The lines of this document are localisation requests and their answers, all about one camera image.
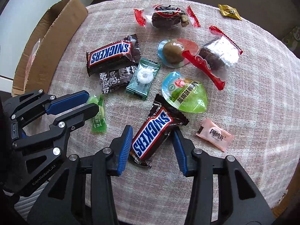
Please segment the blue red plum cup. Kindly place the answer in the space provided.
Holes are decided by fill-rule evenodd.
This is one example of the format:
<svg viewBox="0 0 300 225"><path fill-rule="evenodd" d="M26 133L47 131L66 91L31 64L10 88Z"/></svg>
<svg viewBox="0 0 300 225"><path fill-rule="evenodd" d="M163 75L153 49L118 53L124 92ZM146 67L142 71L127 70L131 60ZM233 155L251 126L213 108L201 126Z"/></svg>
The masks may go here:
<svg viewBox="0 0 300 225"><path fill-rule="evenodd" d="M183 38L163 40L158 45L158 56L165 66L176 69L189 63L189 60L182 56L186 50L197 54L200 47L195 42Z"/></svg>

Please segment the yellow wrapped candy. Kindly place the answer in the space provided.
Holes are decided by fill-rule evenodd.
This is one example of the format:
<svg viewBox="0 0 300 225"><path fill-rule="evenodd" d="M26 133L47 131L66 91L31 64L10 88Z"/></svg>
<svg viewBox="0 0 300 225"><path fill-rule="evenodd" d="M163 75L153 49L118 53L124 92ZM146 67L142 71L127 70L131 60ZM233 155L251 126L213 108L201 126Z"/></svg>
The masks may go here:
<svg viewBox="0 0 300 225"><path fill-rule="evenodd" d="M233 8L229 5L221 5L221 4L218 4L218 7L219 7L219 10L220 10L222 16L230 17L230 18L234 18L234 19L242 21L242 18L239 15L236 8Z"/></svg>

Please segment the snickers bar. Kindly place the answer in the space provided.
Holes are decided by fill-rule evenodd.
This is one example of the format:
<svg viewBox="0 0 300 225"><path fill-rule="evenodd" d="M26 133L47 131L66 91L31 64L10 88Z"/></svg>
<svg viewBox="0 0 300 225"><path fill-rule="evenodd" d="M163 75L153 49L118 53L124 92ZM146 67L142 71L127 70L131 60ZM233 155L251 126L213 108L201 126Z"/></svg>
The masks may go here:
<svg viewBox="0 0 300 225"><path fill-rule="evenodd" d="M137 34L86 53L86 69L89 76L138 65L141 58Z"/></svg>
<svg viewBox="0 0 300 225"><path fill-rule="evenodd" d="M149 159L168 138L172 129L188 123L184 113L157 94L146 121L133 138L129 160L139 166L151 168Z"/></svg>

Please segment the green candy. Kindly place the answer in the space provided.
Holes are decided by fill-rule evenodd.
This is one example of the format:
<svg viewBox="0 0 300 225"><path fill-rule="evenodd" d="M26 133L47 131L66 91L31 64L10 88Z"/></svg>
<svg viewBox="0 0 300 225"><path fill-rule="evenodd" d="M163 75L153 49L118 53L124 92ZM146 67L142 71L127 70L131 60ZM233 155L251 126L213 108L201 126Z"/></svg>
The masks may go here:
<svg viewBox="0 0 300 225"><path fill-rule="evenodd" d="M87 104L95 103L98 105L98 113L91 119L91 132L104 133L107 130L107 123L104 112L104 97L100 95L91 95L86 102Z"/></svg>

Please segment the pink plaid cushion cover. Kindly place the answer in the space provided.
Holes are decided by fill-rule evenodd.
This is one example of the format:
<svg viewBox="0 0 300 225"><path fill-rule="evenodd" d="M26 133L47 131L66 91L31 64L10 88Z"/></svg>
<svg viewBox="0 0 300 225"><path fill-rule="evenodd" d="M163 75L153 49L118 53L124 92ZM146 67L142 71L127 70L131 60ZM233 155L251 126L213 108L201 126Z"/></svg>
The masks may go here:
<svg viewBox="0 0 300 225"><path fill-rule="evenodd" d="M156 4L191 6L201 24L170 31L139 26L134 9ZM186 38L197 44L210 40L209 26L217 26L243 50L231 69L224 90L192 64L179 72L203 83L208 97L204 114L185 113L190 120L182 127L185 138L211 156L233 155L273 208L283 197L299 162L299 59L277 38L243 19L225 18L218 8L185 0L115 0L87 7L88 16L66 48L48 93L58 97L80 90L93 92L99 84L86 71L86 52L137 34L142 57L159 62L158 44L168 38ZM146 101L120 89L105 99L107 132L93 135L91 122L71 133L68 154L93 155L125 125L135 133L146 120L163 79L173 70L161 67ZM209 118L234 135L225 153L195 135ZM119 220L132 224L184 224L192 179L179 170L172 143L166 141L155 153L152 168L128 162L121 177L112 178Z"/></svg>

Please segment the black white patterned candy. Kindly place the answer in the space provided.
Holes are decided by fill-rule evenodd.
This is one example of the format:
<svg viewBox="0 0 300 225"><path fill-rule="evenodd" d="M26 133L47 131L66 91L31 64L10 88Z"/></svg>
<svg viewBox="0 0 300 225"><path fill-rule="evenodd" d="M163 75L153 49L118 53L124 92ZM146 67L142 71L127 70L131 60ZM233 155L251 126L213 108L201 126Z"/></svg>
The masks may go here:
<svg viewBox="0 0 300 225"><path fill-rule="evenodd" d="M127 86L137 70L136 65L123 67L99 74L102 93L108 94L120 87Z"/></svg>

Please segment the red clear walnut date packet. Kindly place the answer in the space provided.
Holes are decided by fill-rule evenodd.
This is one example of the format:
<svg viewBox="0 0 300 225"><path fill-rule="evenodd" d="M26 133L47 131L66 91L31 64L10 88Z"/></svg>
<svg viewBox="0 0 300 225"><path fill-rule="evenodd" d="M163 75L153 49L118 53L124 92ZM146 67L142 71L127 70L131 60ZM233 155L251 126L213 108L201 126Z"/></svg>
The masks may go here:
<svg viewBox="0 0 300 225"><path fill-rule="evenodd" d="M136 22L145 28L180 29L200 28L201 25L191 6L157 4L138 10L134 9Z"/></svg>

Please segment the brown cardboard box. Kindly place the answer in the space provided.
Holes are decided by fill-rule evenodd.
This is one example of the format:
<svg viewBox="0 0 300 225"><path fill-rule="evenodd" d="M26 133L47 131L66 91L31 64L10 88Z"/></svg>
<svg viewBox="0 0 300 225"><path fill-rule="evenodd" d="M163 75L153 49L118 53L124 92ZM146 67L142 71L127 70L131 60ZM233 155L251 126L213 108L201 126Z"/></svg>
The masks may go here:
<svg viewBox="0 0 300 225"><path fill-rule="evenodd" d="M34 28L15 70L12 96L36 89L48 92L57 65L88 11L80 0L61 0Z"/></svg>

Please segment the teal wrapped mint candy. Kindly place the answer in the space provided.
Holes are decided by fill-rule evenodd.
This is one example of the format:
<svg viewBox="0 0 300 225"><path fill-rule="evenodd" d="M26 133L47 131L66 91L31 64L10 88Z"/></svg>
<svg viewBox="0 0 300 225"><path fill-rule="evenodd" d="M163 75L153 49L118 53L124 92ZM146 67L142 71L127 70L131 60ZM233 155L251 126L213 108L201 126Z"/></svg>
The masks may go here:
<svg viewBox="0 0 300 225"><path fill-rule="evenodd" d="M131 81L126 87L126 92L145 101L160 67L161 65L155 61L141 58Z"/></svg>

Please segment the pink wrapped candy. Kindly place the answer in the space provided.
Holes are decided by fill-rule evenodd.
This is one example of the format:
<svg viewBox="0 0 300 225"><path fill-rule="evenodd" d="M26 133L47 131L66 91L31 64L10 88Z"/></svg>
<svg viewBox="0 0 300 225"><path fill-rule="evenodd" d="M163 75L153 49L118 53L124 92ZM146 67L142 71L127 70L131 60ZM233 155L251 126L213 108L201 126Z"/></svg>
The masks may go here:
<svg viewBox="0 0 300 225"><path fill-rule="evenodd" d="M208 141L216 146L221 151L225 152L229 144L233 141L234 135L225 131L221 127L218 127L210 119L206 118L202 121L202 124L196 135L201 139Z"/></svg>

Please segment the green jelly cup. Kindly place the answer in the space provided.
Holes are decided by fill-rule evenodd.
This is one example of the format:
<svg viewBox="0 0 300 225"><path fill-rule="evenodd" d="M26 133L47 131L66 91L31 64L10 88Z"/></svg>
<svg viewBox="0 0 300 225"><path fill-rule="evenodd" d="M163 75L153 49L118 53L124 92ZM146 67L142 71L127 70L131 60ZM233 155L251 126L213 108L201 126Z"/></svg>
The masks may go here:
<svg viewBox="0 0 300 225"><path fill-rule="evenodd" d="M164 99L179 111L204 113L208 99L202 83L184 77L181 73L170 72L162 82Z"/></svg>

